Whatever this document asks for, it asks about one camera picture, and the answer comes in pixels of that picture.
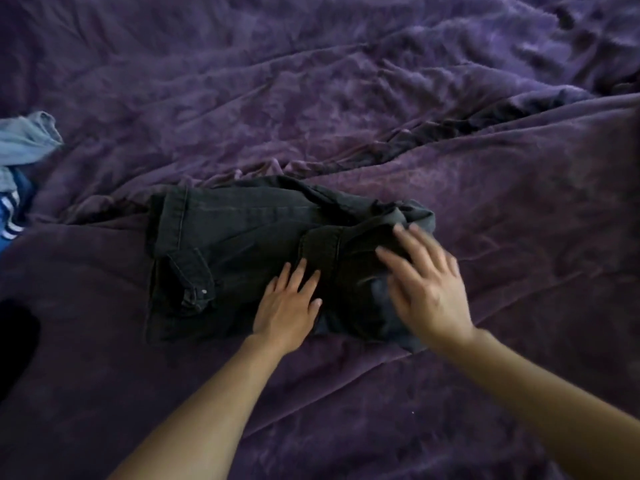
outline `hand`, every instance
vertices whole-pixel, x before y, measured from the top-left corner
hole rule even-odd
[[[400,319],[436,352],[468,344],[477,329],[458,261],[416,224],[409,231],[396,225],[394,234],[413,265],[384,248],[376,252],[391,271],[389,295]]]
[[[306,265],[306,259],[300,260],[291,278],[290,263],[284,265],[280,275],[267,285],[253,321],[253,334],[265,338],[283,355],[302,345],[322,305],[320,298],[309,303],[320,281],[320,271],[316,271],[298,291]]]

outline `finger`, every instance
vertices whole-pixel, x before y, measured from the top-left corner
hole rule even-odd
[[[303,295],[307,300],[310,300],[314,295],[314,291],[320,282],[320,270],[316,269],[316,271],[311,275],[311,278],[307,280],[305,285],[300,290],[300,294]]]
[[[287,283],[289,282],[289,271],[291,270],[290,263],[284,263],[282,267],[282,272],[278,276],[278,282],[276,283],[276,291],[283,291],[287,287]]]
[[[440,243],[438,243],[431,234],[420,229],[420,226],[415,222],[409,226],[409,232],[427,249],[429,256],[431,256],[431,261],[437,270],[446,270],[447,252],[442,248]]]
[[[434,272],[435,268],[433,263],[431,262],[431,256],[424,248],[422,243],[418,241],[411,233],[404,230],[400,224],[396,224],[394,226],[394,234],[400,245],[404,247],[404,249],[411,256],[411,261],[413,263],[414,268],[418,270],[418,273],[426,278],[429,274]]]
[[[389,298],[391,298],[391,303],[394,304],[396,314],[400,318],[404,319],[409,315],[409,300],[402,290],[400,283],[395,279],[393,274],[389,274],[389,276],[387,277],[387,284],[389,287]]]
[[[422,289],[422,277],[415,270],[409,261],[401,258],[397,254],[384,249],[382,246],[376,248],[378,259],[382,261],[394,278],[403,286],[404,290],[410,295],[417,295]]]
[[[277,277],[277,276],[274,276],[274,277],[271,279],[271,281],[270,281],[270,282],[269,282],[269,284],[267,285],[267,288],[265,288],[265,289],[264,289],[264,295],[263,295],[263,297],[268,296],[268,295],[270,295],[271,293],[273,293],[274,291],[276,291],[276,282],[277,282],[277,281],[278,281],[278,277]]]
[[[298,264],[298,267],[293,272],[293,274],[291,275],[291,279],[289,280],[289,286],[287,286],[287,289],[289,291],[298,291],[298,288],[300,288],[300,283],[302,283],[302,278],[305,277],[306,267],[307,267],[307,260],[304,258],[300,259],[300,263]]]
[[[454,276],[460,277],[460,267],[458,266],[458,260],[449,253],[447,253],[447,265],[449,266],[449,269]]]
[[[316,316],[320,312],[320,307],[322,306],[322,300],[320,298],[316,298],[309,305],[309,320],[316,320]]]

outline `forearm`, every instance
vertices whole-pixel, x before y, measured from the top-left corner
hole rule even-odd
[[[158,427],[111,480],[227,477],[244,426],[282,354],[251,336]]]
[[[479,331],[447,356],[540,436],[576,479],[637,478],[640,422]]]

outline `bed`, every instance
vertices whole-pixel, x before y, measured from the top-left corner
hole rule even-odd
[[[104,478],[228,359],[143,344],[145,202],[259,175],[433,209],[475,322],[640,416],[640,0],[0,0],[0,35],[0,117],[65,139],[0,256],[42,325],[2,478]],[[230,478],[564,476],[432,352],[329,336]]]

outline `black jeans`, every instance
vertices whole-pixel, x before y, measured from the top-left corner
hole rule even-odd
[[[251,333],[270,279],[286,261],[322,271],[323,308],[315,333],[348,333],[422,349],[388,298],[379,245],[402,254],[394,224],[432,232],[432,211],[414,201],[377,200],[305,185],[288,177],[213,189],[175,187],[150,202],[154,258],[149,343]]]

